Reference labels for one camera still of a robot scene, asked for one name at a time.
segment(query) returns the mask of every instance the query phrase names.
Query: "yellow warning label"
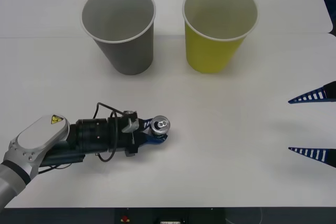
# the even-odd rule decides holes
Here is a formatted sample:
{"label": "yellow warning label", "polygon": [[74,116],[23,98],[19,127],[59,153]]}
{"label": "yellow warning label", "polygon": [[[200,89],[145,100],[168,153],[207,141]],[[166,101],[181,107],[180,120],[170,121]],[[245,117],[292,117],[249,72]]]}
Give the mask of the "yellow warning label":
{"label": "yellow warning label", "polygon": [[61,118],[60,116],[53,115],[52,118],[51,118],[51,124],[58,123],[58,122],[62,121],[63,119],[64,118]]}

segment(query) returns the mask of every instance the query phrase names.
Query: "black base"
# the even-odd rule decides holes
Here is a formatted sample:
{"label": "black base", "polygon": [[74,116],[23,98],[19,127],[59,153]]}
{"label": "black base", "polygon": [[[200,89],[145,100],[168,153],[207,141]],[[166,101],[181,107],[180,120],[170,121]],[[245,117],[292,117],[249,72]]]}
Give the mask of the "black base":
{"label": "black base", "polygon": [[225,223],[225,208],[116,208],[115,224]]}

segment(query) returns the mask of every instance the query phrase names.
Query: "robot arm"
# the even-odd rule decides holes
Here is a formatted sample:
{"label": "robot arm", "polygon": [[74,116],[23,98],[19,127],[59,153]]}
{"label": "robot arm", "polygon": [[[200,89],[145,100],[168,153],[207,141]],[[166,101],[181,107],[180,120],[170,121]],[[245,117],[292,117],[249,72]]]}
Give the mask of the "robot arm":
{"label": "robot arm", "polygon": [[[111,109],[111,117],[96,119],[99,105]],[[39,167],[54,169],[82,162],[91,153],[104,162],[116,151],[133,156],[142,145],[163,143],[169,129],[170,122],[164,116],[143,120],[136,112],[120,112],[101,103],[93,119],[81,119],[76,124],[69,124],[61,115],[43,116],[9,144],[0,164],[0,211],[39,174]],[[102,152],[112,154],[102,159]]]}
{"label": "robot arm", "polygon": [[46,153],[66,140],[69,123],[60,115],[41,117],[22,131],[10,144],[0,164],[0,209],[3,209],[38,175]]}

